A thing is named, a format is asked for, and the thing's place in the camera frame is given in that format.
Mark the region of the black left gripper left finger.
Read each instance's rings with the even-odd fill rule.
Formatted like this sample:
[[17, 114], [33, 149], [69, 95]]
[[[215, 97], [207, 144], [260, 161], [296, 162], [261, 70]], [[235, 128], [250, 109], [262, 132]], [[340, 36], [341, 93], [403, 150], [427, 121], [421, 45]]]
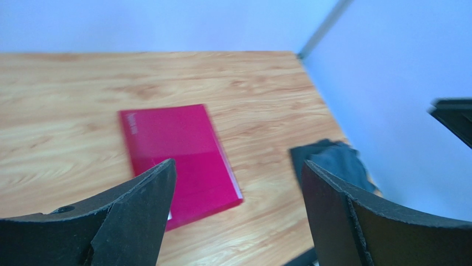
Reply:
[[52, 213], [1, 219], [2, 265], [155, 265], [176, 185], [164, 160]]

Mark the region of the red plastic folder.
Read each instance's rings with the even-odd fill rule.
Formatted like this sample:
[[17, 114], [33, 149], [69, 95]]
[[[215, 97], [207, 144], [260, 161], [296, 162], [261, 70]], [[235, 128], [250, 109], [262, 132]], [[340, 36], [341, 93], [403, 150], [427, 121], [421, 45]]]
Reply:
[[172, 158], [177, 181], [167, 231], [243, 203], [204, 104], [118, 111], [135, 175]]

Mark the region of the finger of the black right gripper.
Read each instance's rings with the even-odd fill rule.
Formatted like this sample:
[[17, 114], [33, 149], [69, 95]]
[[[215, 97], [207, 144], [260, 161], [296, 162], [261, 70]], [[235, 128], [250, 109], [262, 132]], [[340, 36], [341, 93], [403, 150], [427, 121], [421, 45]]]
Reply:
[[471, 148], [471, 98], [436, 99], [428, 113]]

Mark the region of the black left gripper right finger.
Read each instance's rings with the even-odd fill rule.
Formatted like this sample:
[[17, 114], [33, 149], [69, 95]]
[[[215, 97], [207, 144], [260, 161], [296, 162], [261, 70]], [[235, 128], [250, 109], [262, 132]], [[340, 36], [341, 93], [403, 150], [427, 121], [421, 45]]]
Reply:
[[471, 223], [417, 211], [306, 161], [302, 194], [320, 265], [470, 265]]

